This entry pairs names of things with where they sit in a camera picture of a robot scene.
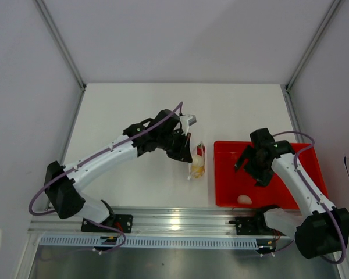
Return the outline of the clear zip top bag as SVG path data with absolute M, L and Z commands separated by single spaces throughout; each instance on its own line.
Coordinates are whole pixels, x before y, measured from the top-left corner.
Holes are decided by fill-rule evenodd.
M 188 180 L 195 180 L 203 177 L 206 169 L 206 147 L 201 141 L 191 151 L 193 162 L 188 165 Z

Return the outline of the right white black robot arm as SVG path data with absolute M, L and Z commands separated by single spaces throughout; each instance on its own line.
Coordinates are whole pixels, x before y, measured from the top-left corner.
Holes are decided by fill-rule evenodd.
M 346 259 L 349 238 L 349 211 L 337 208 L 314 183 L 300 162 L 300 155 L 313 148 L 310 145 L 295 151 L 286 140 L 277 141 L 267 128 L 250 134 L 251 144 L 234 164 L 234 170 L 244 169 L 257 187 L 267 187 L 274 175 L 284 183 L 294 198 L 302 218 L 279 207 L 267 209 L 254 220 L 260 234 L 278 230 L 290 237 L 306 259 L 321 257 L 331 264 Z

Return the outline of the white egg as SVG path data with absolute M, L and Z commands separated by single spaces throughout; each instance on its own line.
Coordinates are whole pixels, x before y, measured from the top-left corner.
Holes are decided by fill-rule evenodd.
M 237 202 L 238 204 L 242 204 L 242 205 L 251 205 L 252 199 L 247 195 L 240 195 L 237 198 Z
M 191 164 L 192 166 L 194 166 L 194 167 L 203 167 L 204 166 L 205 161 L 204 161 L 203 156 L 193 155 L 192 158 L 193 158 L 193 162 Z

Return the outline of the yellow toy pepper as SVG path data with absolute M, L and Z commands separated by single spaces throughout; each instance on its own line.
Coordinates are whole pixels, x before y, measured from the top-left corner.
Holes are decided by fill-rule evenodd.
M 190 168 L 190 177 L 193 179 L 200 178 L 204 175 L 205 173 L 205 167 L 197 167 L 197 166 L 191 166 Z

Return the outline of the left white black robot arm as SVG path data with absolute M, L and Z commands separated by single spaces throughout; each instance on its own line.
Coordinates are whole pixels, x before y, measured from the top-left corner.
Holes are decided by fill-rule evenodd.
M 113 209 L 104 200 L 85 194 L 84 189 L 111 168 L 156 149 L 165 151 L 173 160 L 192 163 L 189 129 L 195 122 L 194 115 L 164 109 L 155 118 L 130 125 L 117 139 L 88 158 L 65 166 L 58 162 L 49 164 L 45 194 L 54 211 L 60 219 L 79 216 L 101 232 L 109 232 L 116 220 Z

